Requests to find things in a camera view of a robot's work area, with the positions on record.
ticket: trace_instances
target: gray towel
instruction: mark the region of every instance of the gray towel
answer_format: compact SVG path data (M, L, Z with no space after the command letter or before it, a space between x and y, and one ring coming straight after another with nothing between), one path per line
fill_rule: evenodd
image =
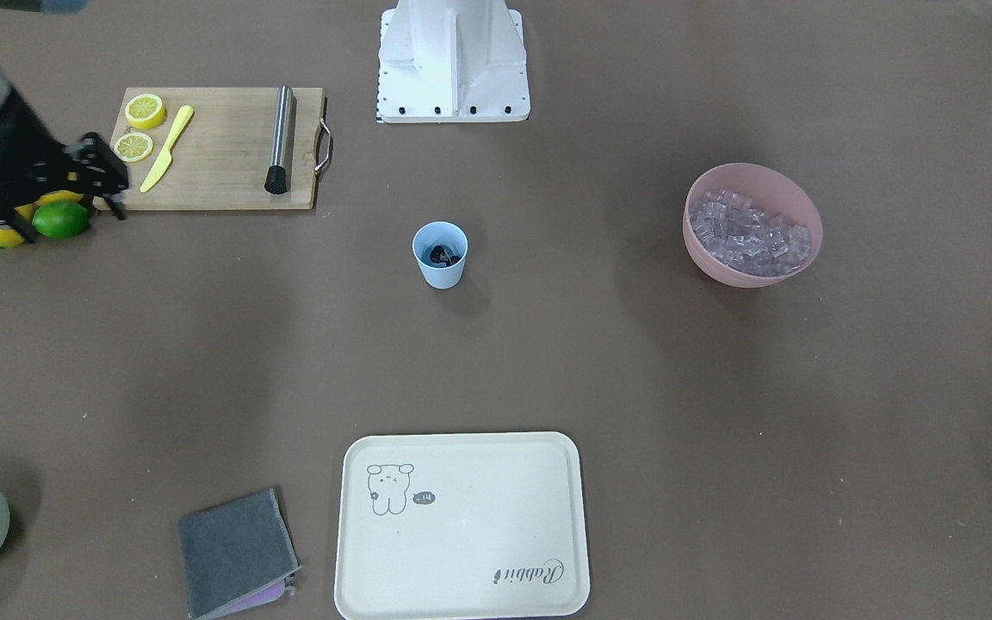
M269 603L300 568L273 489L178 519L178 544L194 620Z

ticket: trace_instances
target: cutting board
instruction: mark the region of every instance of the cutting board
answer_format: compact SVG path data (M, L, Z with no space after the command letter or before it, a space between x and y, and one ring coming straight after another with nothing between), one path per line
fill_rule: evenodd
M130 131L125 106L129 99L153 93L163 99L166 119L143 130L155 142L150 156L128 164L129 189L123 193L130 211L221 211L221 209L312 208L316 196L316 146L324 114L323 88L294 88L296 122L290 191L273 195L263 189L275 137L276 88L131 87L118 109L110 145ZM171 121L183 105L194 118L174 146L174 164L163 179L141 193Z

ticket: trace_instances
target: yellow lemon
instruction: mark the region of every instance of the yellow lemon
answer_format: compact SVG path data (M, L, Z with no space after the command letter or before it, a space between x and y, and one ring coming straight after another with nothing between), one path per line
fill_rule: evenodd
M125 164L132 164L151 154L153 142L146 133L126 133L114 142L114 152Z
M129 125L137 129L157 128L166 118L163 99L151 93L137 95L126 103L125 117L129 119Z
M33 212L36 211L35 204L23 204L20 207L15 208L17 213L20 213L25 220L33 219ZM25 239L21 235L17 234L15 229L10 226L0 226L0 250L8 250L11 247L20 246L20 244L25 243Z
M41 196L40 199L36 201L36 207L44 207L44 205L47 205L48 203L59 202L62 200L69 202L82 202L84 197L86 196L83 196L83 194L68 192L67 189L61 189L59 192L48 192ZM28 218L30 220L33 219L32 213L28 215Z

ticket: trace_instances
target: lemon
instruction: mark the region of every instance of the lemon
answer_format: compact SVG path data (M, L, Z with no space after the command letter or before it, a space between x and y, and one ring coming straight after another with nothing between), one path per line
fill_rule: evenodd
M90 212L74 201L53 201L33 214L36 232L53 239L67 239L85 231Z
M126 103L125 117L129 119L129 125L137 129L157 128L166 118L163 99L151 93L137 95Z
M20 213L25 220L32 220L33 212L36 211L36 205L23 204L20 207L15 208L15 211ZM8 250L11 247L17 247L23 243L25 243L25 239L23 239L21 235L17 234L15 229L10 226L0 226L0 250Z
M67 189L61 189L59 192L48 192L41 196L40 199L36 201L36 207L44 207L44 205L47 205L50 202L59 202L62 200L66 200L68 202L82 202L84 197L86 196L83 196L83 194L68 192ZM33 219L32 213L28 216L28 218L30 220Z
M114 152L117 153L117 157L121 158L121 161L132 164L134 161L140 161L142 158L150 156L152 146L152 139L148 134L133 131L133 133L126 133L125 136L121 136L114 142Z

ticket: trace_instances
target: brown table surface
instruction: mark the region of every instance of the brown table surface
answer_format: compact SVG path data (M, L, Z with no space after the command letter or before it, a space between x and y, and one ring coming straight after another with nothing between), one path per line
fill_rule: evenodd
M185 617L177 519L267 486L303 568L247 616L337 617L354 440L540 429L582 456L579 617L992 617L992 3L518 1L530 121L403 127L391 5L0 11L60 140L131 85L324 87L336 137L313 212L0 251L0 620ZM697 270L682 202L728 161L810 193L810 270ZM449 291L409 252L437 219Z

